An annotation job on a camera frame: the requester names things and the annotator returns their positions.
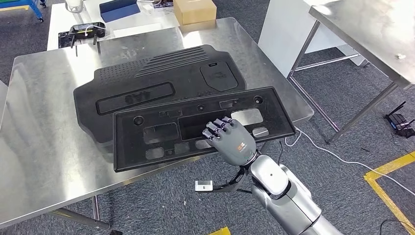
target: black engine cover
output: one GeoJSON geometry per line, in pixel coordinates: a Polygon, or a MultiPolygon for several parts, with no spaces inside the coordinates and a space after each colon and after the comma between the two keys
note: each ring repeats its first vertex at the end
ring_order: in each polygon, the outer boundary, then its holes
{"type": "Polygon", "coordinates": [[[113,140],[113,113],[245,89],[227,52],[210,45],[179,50],[95,71],[94,79],[73,91],[81,128],[98,143],[113,140]]]}

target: metal table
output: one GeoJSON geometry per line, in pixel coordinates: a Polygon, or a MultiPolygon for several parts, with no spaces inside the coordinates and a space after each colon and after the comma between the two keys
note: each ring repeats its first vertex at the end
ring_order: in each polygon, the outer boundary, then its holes
{"type": "MultiPolygon", "coordinates": [[[[309,13],[317,20],[288,76],[336,131],[329,142],[346,133],[397,87],[406,90],[415,84],[414,9],[413,0],[341,0],[313,6],[310,9],[309,13]],[[320,23],[353,47],[392,81],[341,129],[293,77],[295,71],[321,64],[298,67],[320,23]]],[[[330,63],[345,58],[334,59],[330,63]]]]}
{"type": "Polygon", "coordinates": [[[203,44],[231,54],[247,89],[274,86],[294,124],[314,114],[234,18],[19,56],[0,129],[0,228],[50,211],[94,224],[59,208],[198,159],[115,173],[78,126],[72,92],[98,68],[203,44]]]}

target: black bracket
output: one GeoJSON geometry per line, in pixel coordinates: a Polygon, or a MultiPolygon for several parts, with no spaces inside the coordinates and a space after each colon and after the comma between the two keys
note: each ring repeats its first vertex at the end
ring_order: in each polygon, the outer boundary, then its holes
{"type": "Polygon", "coordinates": [[[239,185],[242,183],[243,179],[248,175],[248,170],[242,166],[240,166],[238,173],[229,181],[229,183],[226,183],[224,185],[213,185],[212,190],[206,191],[206,190],[197,190],[196,192],[246,192],[251,193],[250,191],[239,189],[239,185]]]}

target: black device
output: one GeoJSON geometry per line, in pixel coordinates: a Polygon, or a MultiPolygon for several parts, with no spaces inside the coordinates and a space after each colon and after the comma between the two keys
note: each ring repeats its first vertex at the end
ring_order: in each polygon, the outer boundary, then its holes
{"type": "Polygon", "coordinates": [[[70,47],[72,45],[72,37],[68,37],[69,32],[58,33],[58,48],[70,47]]]}
{"type": "Polygon", "coordinates": [[[73,96],[81,128],[112,152],[114,112],[245,86],[229,53],[203,45],[98,69],[73,96]]]}
{"type": "Polygon", "coordinates": [[[58,34],[59,48],[72,48],[76,40],[93,38],[93,44],[96,39],[105,37],[105,24],[102,22],[77,24],[70,28],[68,32],[58,34]]]}
{"type": "Polygon", "coordinates": [[[406,103],[406,101],[404,101],[402,104],[400,104],[392,112],[385,115],[385,119],[388,120],[389,124],[394,129],[394,131],[397,135],[409,138],[411,136],[415,136],[415,131],[411,126],[411,124],[415,121],[415,119],[408,122],[408,121],[406,121],[406,118],[404,118],[402,114],[396,114],[396,112],[398,110],[403,108],[403,105],[405,103],[406,103]]]}
{"type": "Polygon", "coordinates": [[[256,142],[295,133],[273,87],[171,102],[114,114],[116,172],[215,152],[202,131],[224,116],[239,120],[256,142]]]}

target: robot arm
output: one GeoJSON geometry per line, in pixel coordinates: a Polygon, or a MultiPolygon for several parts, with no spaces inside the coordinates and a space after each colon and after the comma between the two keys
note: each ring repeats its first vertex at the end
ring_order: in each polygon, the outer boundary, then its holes
{"type": "Polygon", "coordinates": [[[237,120],[225,117],[206,127],[203,135],[209,144],[240,171],[230,183],[219,187],[212,181],[196,181],[197,192],[236,191],[243,177],[251,175],[252,194],[288,235],[342,235],[321,215],[301,181],[287,167],[261,154],[253,137],[237,120]]]}

